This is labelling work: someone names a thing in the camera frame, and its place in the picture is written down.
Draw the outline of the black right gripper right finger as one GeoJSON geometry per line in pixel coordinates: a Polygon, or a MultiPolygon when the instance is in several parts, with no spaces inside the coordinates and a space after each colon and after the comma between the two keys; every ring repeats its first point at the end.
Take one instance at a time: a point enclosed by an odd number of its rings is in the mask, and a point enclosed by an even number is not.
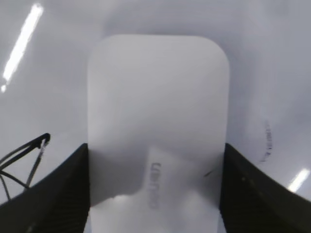
{"type": "Polygon", "coordinates": [[[225,145],[220,212],[228,233],[309,233],[311,203],[225,145]]]}

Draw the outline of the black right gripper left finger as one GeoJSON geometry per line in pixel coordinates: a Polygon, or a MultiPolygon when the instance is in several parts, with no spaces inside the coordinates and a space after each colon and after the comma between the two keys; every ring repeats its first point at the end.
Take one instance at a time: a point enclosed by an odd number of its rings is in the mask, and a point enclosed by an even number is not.
{"type": "Polygon", "coordinates": [[[90,208],[87,144],[26,192],[0,206],[2,233],[82,233],[90,208]]]}

